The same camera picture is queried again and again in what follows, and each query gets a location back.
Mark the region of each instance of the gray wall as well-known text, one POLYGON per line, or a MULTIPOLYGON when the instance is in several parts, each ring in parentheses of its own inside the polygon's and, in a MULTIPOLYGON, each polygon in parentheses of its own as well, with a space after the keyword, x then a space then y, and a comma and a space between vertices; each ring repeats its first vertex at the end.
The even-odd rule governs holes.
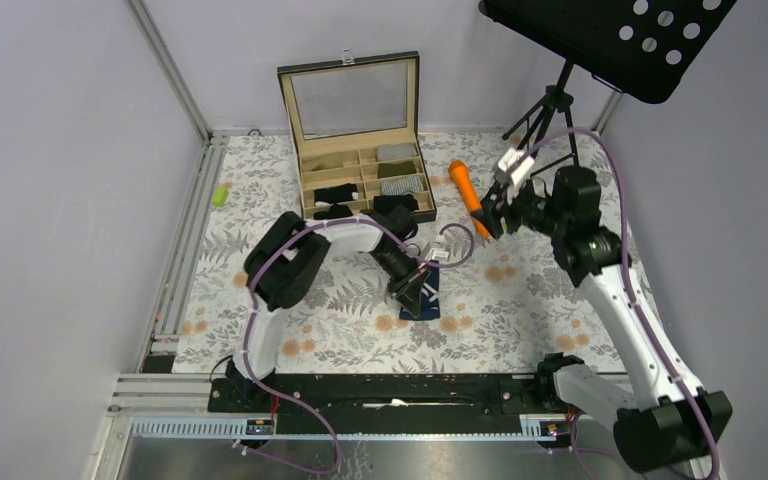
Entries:
MULTIPOLYGON (((275 69, 418 50, 420 128, 508 127, 554 83, 563 60, 478 12, 477 0, 149 0, 214 128, 286 130, 275 69)), ((608 89, 580 69, 573 117, 590 125, 608 89)))
POLYGON ((673 97, 624 100, 608 138, 667 329, 734 405, 729 478, 768 478, 768 2, 737 2, 673 97))
POLYGON ((0 0, 0 480, 81 475, 198 143, 123 1, 0 0))

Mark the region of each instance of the sock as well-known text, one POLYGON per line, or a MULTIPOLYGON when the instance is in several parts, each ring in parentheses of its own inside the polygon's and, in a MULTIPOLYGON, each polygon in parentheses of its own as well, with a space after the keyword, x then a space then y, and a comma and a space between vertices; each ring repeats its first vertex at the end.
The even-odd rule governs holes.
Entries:
POLYGON ((313 203, 317 207, 327 207, 335 203, 351 202, 357 199, 357 185, 354 183, 346 183, 339 187, 317 188, 313 191, 313 203))
POLYGON ((402 320, 436 320, 440 318, 440 300, 437 299, 437 293, 440 289, 440 269, 432 268, 422 286, 422 297, 420 298, 419 318, 415 318, 404 308, 399 312, 399 318, 402 320))
POLYGON ((382 163, 378 165, 378 178, 400 177, 416 173, 413 162, 382 163))
POLYGON ((372 199, 372 209, 381 215, 389 214, 399 205, 411 212, 419 210, 419 203, 413 198, 413 195, 384 195, 372 199))
POLYGON ((345 218, 353 215, 352 210, 345 205, 331 205, 331 208, 324 212, 313 214, 314 220, 331 220, 333 218, 345 218))
POLYGON ((401 160, 416 156, 416 147, 412 143, 400 143, 398 145, 381 145, 378 147, 376 158, 379 162, 401 160))
POLYGON ((421 191, 422 183, 419 181, 419 177, 405 177, 398 180, 381 182, 382 195, 404 195, 406 193, 419 193, 421 191))

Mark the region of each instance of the storage box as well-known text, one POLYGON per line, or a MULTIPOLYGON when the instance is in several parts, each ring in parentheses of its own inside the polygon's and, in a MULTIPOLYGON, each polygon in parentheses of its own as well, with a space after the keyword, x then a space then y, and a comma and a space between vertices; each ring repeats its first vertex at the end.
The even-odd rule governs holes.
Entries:
POLYGON ((296 150, 303 218, 330 208, 314 204, 316 189, 355 185, 358 198, 341 203, 357 214, 372 209, 383 182, 406 177, 416 181, 403 183, 420 189, 411 192, 419 205, 416 221, 437 218, 417 139, 417 52, 280 67, 278 80, 296 150), (382 146, 381 154, 402 151, 401 158, 378 161, 382 146), (410 170, 405 162, 413 164, 416 173, 379 177, 384 164, 410 170))

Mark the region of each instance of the orange microphone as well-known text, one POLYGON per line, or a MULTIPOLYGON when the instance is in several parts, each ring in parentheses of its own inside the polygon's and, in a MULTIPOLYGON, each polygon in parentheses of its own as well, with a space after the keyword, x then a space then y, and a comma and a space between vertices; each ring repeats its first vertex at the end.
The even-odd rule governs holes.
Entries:
MULTIPOLYGON (((458 186, 467 211, 472 214, 476 210, 481 210, 481 202, 478 200, 478 195, 475 194, 475 187, 472 186, 472 181, 469 179, 469 168, 462 161, 455 160, 449 165, 449 176, 452 177, 452 181, 458 186)), ((481 222, 475 218, 472 221, 475 223, 475 229, 482 237, 490 238, 490 232, 484 228, 481 222)))

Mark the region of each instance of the black tripod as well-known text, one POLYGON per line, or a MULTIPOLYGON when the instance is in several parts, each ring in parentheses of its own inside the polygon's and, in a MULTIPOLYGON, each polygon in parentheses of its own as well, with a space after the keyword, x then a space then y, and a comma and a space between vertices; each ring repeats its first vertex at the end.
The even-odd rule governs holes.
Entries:
MULTIPOLYGON (((555 112, 563 113, 567 120, 567 126, 572 127, 572 114, 570 113, 570 105, 572 105, 573 98, 572 95, 564 92, 564 87, 567 86, 567 81, 569 80, 570 73, 572 73, 572 67, 574 66, 575 65, 569 60, 564 63, 564 68, 561 70, 561 76, 558 77, 558 83, 546 87, 546 94, 543 95, 543 98, 541 98, 540 101, 537 102, 533 107, 531 107, 531 110, 526 112, 526 114, 523 115, 522 118, 520 118, 519 121, 517 121, 517 123, 515 123, 510 130, 502 135, 502 140, 507 140, 510 138, 511 134, 514 133, 516 129, 518 129, 523 123, 530 120, 531 116, 537 112, 537 109, 540 109, 540 113, 537 114, 537 118, 534 119, 533 124, 529 123, 528 130, 525 132, 525 136, 522 137, 522 141, 519 142, 519 146, 517 147, 518 150, 522 150, 523 147, 529 144, 529 140, 531 139, 531 136, 534 135, 534 132, 537 132, 537 136, 534 138, 535 142, 540 141, 543 139, 543 137, 546 136, 546 132, 549 130, 549 124, 552 123, 552 117, 555 115, 555 112)), ((569 138, 571 153, 569 155, 564 155, 558 160, 555 160, 554 162, 541 167, 538 170, 535 170, 532 175, 552 168, 568 158, 572 158, 573 164, 578 166, 578 148, 575 146, 575 135, 570 134, 569 138)))

